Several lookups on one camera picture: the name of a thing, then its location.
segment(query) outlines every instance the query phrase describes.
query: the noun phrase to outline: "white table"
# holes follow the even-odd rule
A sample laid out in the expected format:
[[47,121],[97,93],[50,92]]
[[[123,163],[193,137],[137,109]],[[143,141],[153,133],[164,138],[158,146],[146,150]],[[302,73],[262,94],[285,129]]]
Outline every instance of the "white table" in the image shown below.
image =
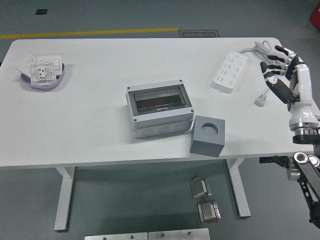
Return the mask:
[[[227,159],[240,216],[249,216],[239,181],[241,161],[313,152],[311,145],[292,143],[290,113],[273,93],[264,107],[254,105],[266,89],[262,58],[255,53],[244,53],[248,60],[233,93],[211,87],[229,51],[251,48],[263,40],[17,40],[0,68],[0,169],[56,168],[63,180],[54,229],[63,230],[75,166]],[[267,40],[280,45],[275,38]],[[23,85],[15,66],[27,54],[62,55],[65,76],[56,88]],[[178,79],[183,80],[196,115],[225,120],[225,146],[219,157],[189,153],[190,131],[134,138],[126,88]],[[319,115],[315,104],[313,108]]]

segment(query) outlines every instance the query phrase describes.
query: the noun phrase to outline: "gray electrical box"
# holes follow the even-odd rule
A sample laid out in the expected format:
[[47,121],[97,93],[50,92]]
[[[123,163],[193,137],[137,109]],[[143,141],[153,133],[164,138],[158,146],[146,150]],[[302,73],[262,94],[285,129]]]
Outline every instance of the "gray electrical box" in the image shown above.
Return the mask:
[[129,86],[126,101],[137,139],[191,128],[194,109],[182,80]]

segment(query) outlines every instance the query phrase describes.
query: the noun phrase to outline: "purple bowl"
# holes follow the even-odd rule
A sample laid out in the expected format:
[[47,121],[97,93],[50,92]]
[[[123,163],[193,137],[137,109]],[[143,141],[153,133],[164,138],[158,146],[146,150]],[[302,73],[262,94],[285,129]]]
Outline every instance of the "purple bowl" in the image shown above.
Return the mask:
[[24,74],[21,74],[20,77],[21,77],[21,81],[22,81],[25,85],[27,85],[27,86],[29,86],[29,87],[31,87],[31,88],[36,88],[36,89],[51,89],[51,88],[57,86],[58,83],[60,83],[60,81],[61,81],[62,78],[64,77],[64,74],[65,74],[65,65],[62,63],[62,74],[61,74],[60,76],[57,76],[57,79],[56,79],[55,83],[52,83],[52,84],[50,84],[50,85],[44,85],[44,86],[32,85],[32,84],[31,84],[31,79],[30,79],[28,76],[26,76],[26,75],[24,75]]

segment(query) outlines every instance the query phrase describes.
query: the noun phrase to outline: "yellow floor line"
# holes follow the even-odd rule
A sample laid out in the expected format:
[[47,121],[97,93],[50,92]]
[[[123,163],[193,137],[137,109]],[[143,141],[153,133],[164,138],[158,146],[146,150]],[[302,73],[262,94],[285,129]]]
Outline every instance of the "yellow floor line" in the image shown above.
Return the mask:
[[57,36],[76,36],[76,35],[97,35],[97,34],[131,34],[131,33],[151,33],[151,32],[173,32],[178,31],[177,27],[165,28],[144,28],[144,29],[121,29],[121,30],[101,30],[101,31],[71,31],[71,32],[49,32],[33,34],[13,34],[0,35],[0,39],[26,39],[26,38],[43,38]]

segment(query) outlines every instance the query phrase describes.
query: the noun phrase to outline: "gray cube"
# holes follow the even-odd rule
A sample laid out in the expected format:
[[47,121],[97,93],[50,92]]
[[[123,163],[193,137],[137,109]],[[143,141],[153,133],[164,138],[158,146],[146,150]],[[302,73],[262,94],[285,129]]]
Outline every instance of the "gray cube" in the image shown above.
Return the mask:
[[196,116],[192,134],[190,153],[219,157],[225,146],[225,120],[206,116]]

